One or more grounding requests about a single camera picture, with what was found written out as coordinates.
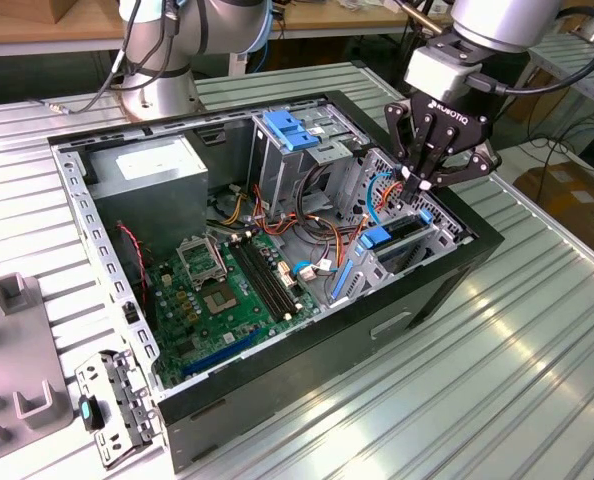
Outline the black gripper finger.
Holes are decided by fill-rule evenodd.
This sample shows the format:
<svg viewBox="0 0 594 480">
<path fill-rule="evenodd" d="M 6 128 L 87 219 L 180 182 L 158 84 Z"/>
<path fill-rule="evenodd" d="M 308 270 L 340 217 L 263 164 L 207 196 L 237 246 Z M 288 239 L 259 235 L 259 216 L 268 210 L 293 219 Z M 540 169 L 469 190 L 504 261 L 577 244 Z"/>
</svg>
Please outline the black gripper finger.
<svg viewBox="0 0 594 480">
<path fill-rule="evenodd" d="M 445 166 L 447 159 L 468 153 L 465 164 Z M 481 135 L 466 133 L 457 127 L 435 129 L 424 138 L 419 161 L 414 167 L 414 196 L 433 187 L 454 184 L 487 176 L 501 166 L 501 157 Z"/>
<path fill-rule="evenodd" d="M 423 172 L 427 157 L 425 149 L 435 116 L 426 111 L 415 115 L 411 102 L 390 103 L 384 113 L 393 152 L 401 165 L 400 176 L 404 180 L 400 198 L 405 203 L 412 203 L 426 176 Z"/>
</svg>

